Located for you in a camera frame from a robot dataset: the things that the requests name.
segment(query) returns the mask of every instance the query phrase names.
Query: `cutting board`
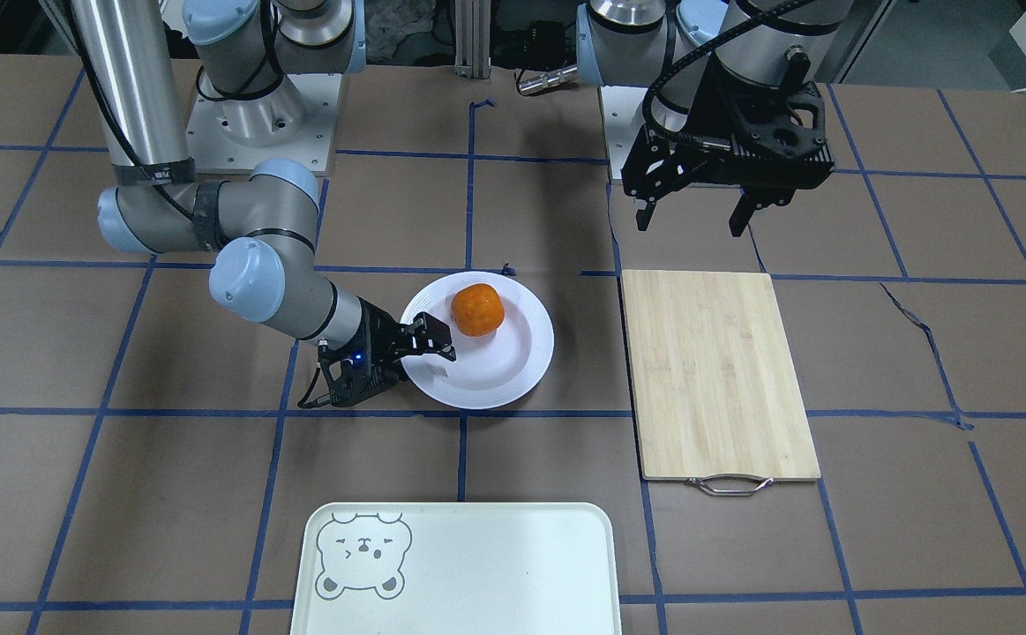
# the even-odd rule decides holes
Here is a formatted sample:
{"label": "cutting board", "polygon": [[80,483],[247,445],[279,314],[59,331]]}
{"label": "cutting board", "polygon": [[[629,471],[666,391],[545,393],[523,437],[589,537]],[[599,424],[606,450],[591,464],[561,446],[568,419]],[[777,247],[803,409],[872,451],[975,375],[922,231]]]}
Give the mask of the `cutting board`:
{"label": "cutting board", "polygon": [[626,270],[622,294],[645,478],[820,477],[771,276]]}

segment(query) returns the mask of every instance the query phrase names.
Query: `bear drawing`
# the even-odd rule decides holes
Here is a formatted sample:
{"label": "bear drawing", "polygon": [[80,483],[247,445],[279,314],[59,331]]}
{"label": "bear drawing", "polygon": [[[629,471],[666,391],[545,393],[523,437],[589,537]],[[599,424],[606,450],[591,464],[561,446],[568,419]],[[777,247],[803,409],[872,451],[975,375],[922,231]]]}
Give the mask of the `bear drawing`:
{"label": "bear drawing", "polygon": [[334,600],[346,588],[374,588],[384,600],[403,592],[403,557],[411,548],[411,527],[402,514],[331,514],[316,534],[323,570],[316,594]]}

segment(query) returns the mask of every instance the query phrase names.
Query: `metal handle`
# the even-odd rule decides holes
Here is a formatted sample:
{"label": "metal handle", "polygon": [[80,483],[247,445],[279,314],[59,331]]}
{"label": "metal handle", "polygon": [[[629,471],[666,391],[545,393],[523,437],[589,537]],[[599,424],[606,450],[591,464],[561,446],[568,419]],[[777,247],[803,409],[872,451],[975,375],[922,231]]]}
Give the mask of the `metal handle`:
{"label": "metal handle", "polygon": [[[754,482],[755,487],[752,489],[717,489],[709,485],[708,481],[718,478],[739,478],[749,482]],[[702,490],[704,493],[709,495],[751,495],[763,489],[763,487],[770,486],[776,479],[767,478],[752,478],[752,477],[709,477],[709,478],[690,478],[685,481],[685,485],[697,487],[697,489]]]}

